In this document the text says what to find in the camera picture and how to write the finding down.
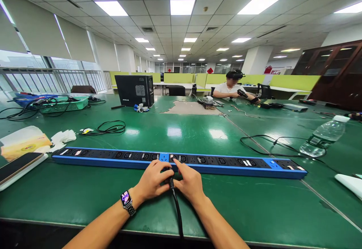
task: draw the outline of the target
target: white t-shirt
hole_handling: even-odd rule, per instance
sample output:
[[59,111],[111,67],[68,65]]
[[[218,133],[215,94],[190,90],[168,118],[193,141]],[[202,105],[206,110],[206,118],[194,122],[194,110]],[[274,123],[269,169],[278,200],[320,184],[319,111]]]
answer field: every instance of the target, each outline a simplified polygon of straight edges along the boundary
[[238,85],[238,84],[234,85],[231,89],[229,89],[229,88],[227,87],[227,85],[226,85],[226,82],[225,82],[225,83],[219,84],[219,85],[215,88],[214,91],[218,91],[218,92],[222,92],[222,93],[234,93],[234,92],[237,92],[239,89],[242,90],[243,92],[246,92],[245,89],[244,89],[242,86]]

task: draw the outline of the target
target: power strip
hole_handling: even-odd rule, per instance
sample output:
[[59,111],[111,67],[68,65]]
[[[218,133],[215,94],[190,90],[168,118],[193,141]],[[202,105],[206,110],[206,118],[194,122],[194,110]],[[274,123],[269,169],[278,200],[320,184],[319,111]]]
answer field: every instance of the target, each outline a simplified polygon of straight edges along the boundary
[[128,169],[146,169],[152,160],[170,162],[173,158],[202,174],[245,175],[302,179],[308,172],[288,158],[255,158],[148,151],[66,147],[52,158],[56,163]]

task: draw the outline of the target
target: vr headset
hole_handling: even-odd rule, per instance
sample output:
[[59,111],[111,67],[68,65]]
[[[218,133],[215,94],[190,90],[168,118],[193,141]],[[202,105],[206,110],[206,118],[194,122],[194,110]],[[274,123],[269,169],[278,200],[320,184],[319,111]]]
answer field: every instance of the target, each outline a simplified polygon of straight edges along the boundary
[[229,78],[232,80],[240,80],[243,77],[245,77],[245,75],[240,70],[230,71],[226,74],[226,78]]

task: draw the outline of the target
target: black computer case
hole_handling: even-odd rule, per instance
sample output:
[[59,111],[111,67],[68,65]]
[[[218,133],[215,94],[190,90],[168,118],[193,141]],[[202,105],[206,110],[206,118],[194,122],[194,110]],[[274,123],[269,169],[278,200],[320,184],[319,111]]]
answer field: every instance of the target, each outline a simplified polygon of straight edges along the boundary
[[115,79],[122,105],[133,107],[142,103],[149,108],[153,106],[152,75],[116,75]]

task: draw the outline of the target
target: plastic water bottle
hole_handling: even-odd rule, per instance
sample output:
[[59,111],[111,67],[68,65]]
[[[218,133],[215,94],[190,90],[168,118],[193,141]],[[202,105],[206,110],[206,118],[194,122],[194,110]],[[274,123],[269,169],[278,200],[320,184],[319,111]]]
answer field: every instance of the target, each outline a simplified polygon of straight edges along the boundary
[[349,119],[349,117],[334,116],[331,121],[319,126],[299,151],[311,157],[323,155],[325,150],[344,134],[345,124]]

